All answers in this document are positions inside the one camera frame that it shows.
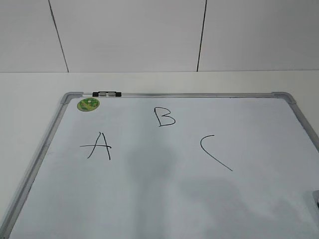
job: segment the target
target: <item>whiteboard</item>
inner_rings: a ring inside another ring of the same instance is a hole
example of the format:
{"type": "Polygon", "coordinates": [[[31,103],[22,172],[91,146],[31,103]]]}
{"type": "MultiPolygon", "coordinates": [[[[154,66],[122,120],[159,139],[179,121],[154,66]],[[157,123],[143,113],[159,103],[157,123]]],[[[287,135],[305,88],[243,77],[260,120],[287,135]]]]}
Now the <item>whiteboard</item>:
{"type": "Polygon", "coordinates": [[[11,239],[319,237],[319,155],[291,103],[127,96],[63,104],[11,239]]]}

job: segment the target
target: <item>grey corner piece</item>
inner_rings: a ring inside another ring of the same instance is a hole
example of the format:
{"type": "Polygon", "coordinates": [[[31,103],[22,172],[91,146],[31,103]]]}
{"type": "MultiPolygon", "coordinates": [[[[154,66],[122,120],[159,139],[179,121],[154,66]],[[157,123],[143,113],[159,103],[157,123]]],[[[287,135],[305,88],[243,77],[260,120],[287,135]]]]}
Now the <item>grey corner piece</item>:
{"type": "Polygon", "coordinates": [[[71,99],[73,98],[80,98],[83,96],[83,92],[68,92],[65,93],[62,100],[61,104],[68,104],[70,103],[71,99]]]}
{"type": "Polygon", "coordinates": [[[276,98],[281,98],[284,99],[285,101],[287,101],[287,103],[289,104],[296,104],[297,102],[295,101],[294,97],[288,93],[288,92],[283,92],[283,91],[278,91],[278,92],[272,92],[272,94],[276,97],[276,98]]]}

